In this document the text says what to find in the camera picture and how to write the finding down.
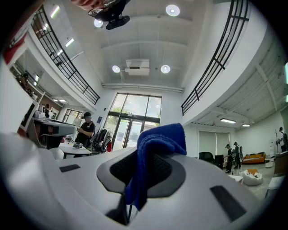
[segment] railing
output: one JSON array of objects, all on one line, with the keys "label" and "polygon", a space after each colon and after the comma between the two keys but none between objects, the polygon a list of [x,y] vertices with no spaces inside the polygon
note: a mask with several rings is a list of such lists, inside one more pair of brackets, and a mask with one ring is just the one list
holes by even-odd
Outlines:
[{"label": "railing", "polygon": [[229,15],[220,42],[201,79],[182,104],[182,115],[200,100],[200,97],[205,93],[219,73],[225,70],[229,58],[240,38],[244,24],[249,21],[247,18],[248,6],[248,0],[231,0]]},{"label": "railing", "polygon": [[32,21],[33,30],[52,61],[65,77],[94,105],[100,99],[99,95],[85,81],[61,46],[52,26],[41,6]]}]

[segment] black chair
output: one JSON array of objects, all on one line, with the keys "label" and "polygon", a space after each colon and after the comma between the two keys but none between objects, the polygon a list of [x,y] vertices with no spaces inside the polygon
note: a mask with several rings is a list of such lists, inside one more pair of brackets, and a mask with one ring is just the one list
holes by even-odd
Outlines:
[{"label": "black chair", "polygon": [[209,152],[199,153],[199,159],[200,160],[205,160],[205,161],[207,161],[209,163],[214,164],[214,158],[213,158],[213,154],[212,153],[209,153]]}]

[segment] desk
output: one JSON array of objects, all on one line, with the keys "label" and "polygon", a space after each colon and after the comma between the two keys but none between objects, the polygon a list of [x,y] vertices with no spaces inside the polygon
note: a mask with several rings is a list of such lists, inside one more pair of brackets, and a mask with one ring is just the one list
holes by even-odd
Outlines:
[{"label": "desk", "polygon": [[91,155],[91,152],[86,148],[82,147],[81,149],[73,148],[73,143],[69,143],[65,140],[64,143],[59,145],[59,149],[64,152],[64,159],[66,159],[67,155]]}]

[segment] blue towel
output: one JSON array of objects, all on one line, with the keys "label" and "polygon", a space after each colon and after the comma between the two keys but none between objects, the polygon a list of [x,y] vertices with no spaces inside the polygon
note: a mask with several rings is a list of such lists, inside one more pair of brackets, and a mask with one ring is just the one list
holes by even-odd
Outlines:
[{"label": "blue towel", "polygon": [[137,170],[126,187],[126,203],[140,210],[147,200],[149,184],[147,155],[179,153],[186,155],[184,130],[181,124],[152,128],[141,133],[137,141]]}]

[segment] air conditioner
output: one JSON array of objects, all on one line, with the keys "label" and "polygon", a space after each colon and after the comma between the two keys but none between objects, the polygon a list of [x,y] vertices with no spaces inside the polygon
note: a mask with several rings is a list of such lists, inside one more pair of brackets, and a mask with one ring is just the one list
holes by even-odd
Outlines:
[{"label": "air conditioner", "polygon": [[125,72],[130,76],[149,76],[149,59],[129,59],[126,65]]}]

